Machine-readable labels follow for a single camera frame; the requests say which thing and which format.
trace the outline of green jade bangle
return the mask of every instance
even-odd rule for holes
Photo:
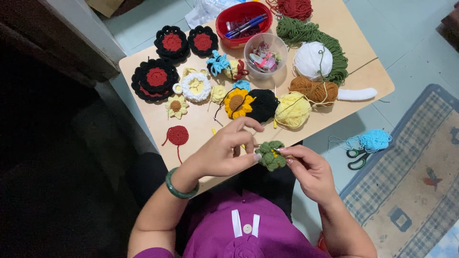
[[[197,183],[196,187],[189,193],[182,193],[182,192],[178,191],[177,189],[174,188],[174,186],[172,186],[172,182],[171,182],[172,174],[177,169],[178,169],[178,167],[171,169],[168,172],[168,174],[166,175],[166,186],[169,189],[169,192],[171,192],[171,194],[174,195],[175,197],[180,198],[180,199],[191,199],[193,196],[196,195],[196,193],[198,193],[199,182]]]

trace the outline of purple shirt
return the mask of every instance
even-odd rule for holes
[[[254,225],[260,215],[258,237],[242,231],[235,238],[232,210],[238,210],[241,226]],[[206,214],[196,214],[199,224],[186,245],[183,258],[330,258],[313,247],[290,223],[284,212],[270,201],[248,191],[214,197]],[[164,248],[150,248],[134,258],[173,258]]]

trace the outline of red plastic container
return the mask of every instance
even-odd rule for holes
[[[267,32],[273,24],[273,15],[266,5],[260,2],[245,2],[223,10],[215,21],[217,35],[220,37],[222,44],[230,48],[244,47],[253,35],[240,39],[228,39],[224,36],[228,32],[226,22],[235,22],[244,19],[244,17],[255,18],[264,13],[267,13],[268,16],[259,24],[261,33]]]

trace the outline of wooden table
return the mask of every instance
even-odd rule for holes
[[[286,146],[291,146],[298,141],[326,128],[327,126],[347,117],[348,115],[358,111],[359,109],[371,104],[372,102],[388,95],[394,91],[394,84],[387,75],[384,67],[381,65],[376,54],[371,49],[364,35],[358,28],[351,14],[341,0],[312,0],[314,9],[311,17],[311,22],[318,23],[320,30],[329,34],[330,36],[339,40],[345,56],[349,59],[347,71],[352,73],[341,86],[342,89],[359,90],[368,87],[373,87],[378,91],[376,98],[368,101],[336,101],[331,107],[323,107],[318,111],[313,111],[310,114],[306,123],[297,129],[285,129],[278,126],[277,129],[273,128],[272,122],[264,125],[265,131],[263,133],[255,134],[257,142],[280,140]],[[215,32],[215,21],[209,22],[204,26],[210,26]],[[277,21],[273,21],[270,33],[276,34]],[[228,59],[243,59],[243,49],[229,49],[219,43],[219,53],[227,53]],[[288,92],[287,87],[293,80],[292,62],[295,55],[295,49],[290,49],[288,53],[287,65],[276,75],[266,81],[256,81],[246,76],[246,80],[250,81],[252,89],[271,89],[274,90],[274,82],[277,83],[277,95],[283,95]],[[128,85],[131,84],[131,76],[134,70],[141,62],[146,62],[148,56],[150,58],[158,58],[156,47],[152,46],[143,51],[133,54],[132,56],[125,57],[119,63],[121,71]],[[208,58],[199,58],[191,54],[185,63],[177,66],[179,75],[182,75],[185,67],[193,67],[199,69],[206,66]],[[225,81],[225,88],[232,89],[232,83],[224,75],[220,74],[216,78],[212,77],[211,82],[217,85]],[[190,103],[188,113],[182,117],[181,120],[177,118],[169,118],[167,116],[165,101],[147,103],[138,98],[138,96],[131,89],[134,99],[139,106],[140,112],[148,126],[148,129],[153,136],[154,141],[158,144],[158,149],[168,169],[175,168],[180,165],[177,158],[177,146],[171,142],[167,142],[164,146],[160,146],[166,139],[166,132],[168,128],[176,125],[183,125],[188,129],[190,138],[185,145],[180,146],[180,157],[185,160],[191,154],[202,146],[207,140],[212,137],[212,128],[216,130],[221,126],[213,120],[213,116],[218,108],[215,103],[210,104],[208,101],[202,103]],[[231,120],[226,113],[219,111],[217,119],[223,123],[228,124]],[[216,177],[204,177],[200,180],[200,193],[206,191],[217,184],[228,179]]]

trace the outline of woman's left hand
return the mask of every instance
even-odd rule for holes
[[[220,129],[195,154],[182,165],[193,166],[197,177],[231,176],[245,170],[261,159],[260,154],[253,153],[255,139],[244,127],[263,132],[264,128],[253,118],[239,117]],[[246,147],[246,155],[240,156],[241,145]]]

